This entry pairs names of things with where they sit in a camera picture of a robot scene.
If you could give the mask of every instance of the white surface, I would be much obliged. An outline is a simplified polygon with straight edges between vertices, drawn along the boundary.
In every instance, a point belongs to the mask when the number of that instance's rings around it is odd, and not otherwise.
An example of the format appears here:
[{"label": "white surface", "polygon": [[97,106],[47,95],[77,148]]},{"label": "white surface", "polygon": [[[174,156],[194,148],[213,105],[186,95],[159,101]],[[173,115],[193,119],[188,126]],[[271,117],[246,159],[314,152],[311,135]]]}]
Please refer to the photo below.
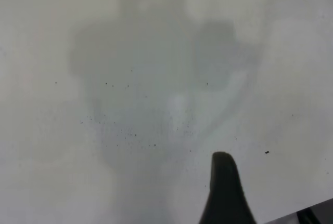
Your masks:
[{"label": "white surface", "polygon": [[331,2],[0,0],[0,222],[197,223],[214,151],[258,223],[333,197]]}]

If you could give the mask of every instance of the black corner object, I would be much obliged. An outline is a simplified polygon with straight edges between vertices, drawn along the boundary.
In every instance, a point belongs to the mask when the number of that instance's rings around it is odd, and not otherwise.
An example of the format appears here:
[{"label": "black corner object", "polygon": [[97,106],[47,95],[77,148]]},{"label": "black corner object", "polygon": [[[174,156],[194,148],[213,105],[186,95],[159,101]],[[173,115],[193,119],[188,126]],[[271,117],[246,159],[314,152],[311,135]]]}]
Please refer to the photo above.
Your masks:
[{"label": "black corner object", "polygon": [[200,224],[255,224],[231,155],[212,157],[210,194]]}]

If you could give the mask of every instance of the black object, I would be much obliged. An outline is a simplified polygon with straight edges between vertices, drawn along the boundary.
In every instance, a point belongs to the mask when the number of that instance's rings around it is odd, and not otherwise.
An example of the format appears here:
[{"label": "black object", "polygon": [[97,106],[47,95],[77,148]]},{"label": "black object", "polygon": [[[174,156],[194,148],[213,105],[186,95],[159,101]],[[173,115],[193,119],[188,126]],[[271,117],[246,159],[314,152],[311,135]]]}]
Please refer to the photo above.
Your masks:
[{"label": "black object", "polygon": [[231,155],[212,157],[210,194],[200,224],[255,224],[246,202],[236,163]]},{"label": "black object", "polygon": [[300,224],[321,224],[310,208],[297,212]]}]

